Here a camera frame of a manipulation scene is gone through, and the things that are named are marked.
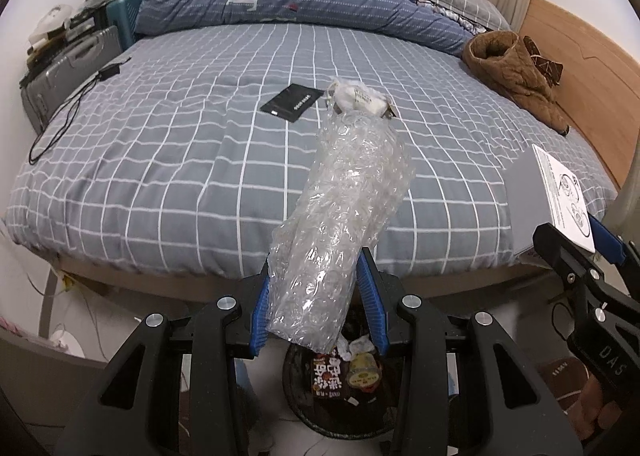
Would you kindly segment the person's right hand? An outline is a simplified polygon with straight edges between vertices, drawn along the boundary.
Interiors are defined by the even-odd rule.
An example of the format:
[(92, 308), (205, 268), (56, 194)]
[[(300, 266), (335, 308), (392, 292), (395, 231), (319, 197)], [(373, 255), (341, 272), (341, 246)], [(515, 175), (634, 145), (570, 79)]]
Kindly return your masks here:
[(600, 382), (596, 376), (590, 375), (578, 400), (568, 409), (567, 418), (578, 439), (585, 441), (597, 428), (610, 429), (622, 414), (623, 411), (615, 401), (605, 401)]

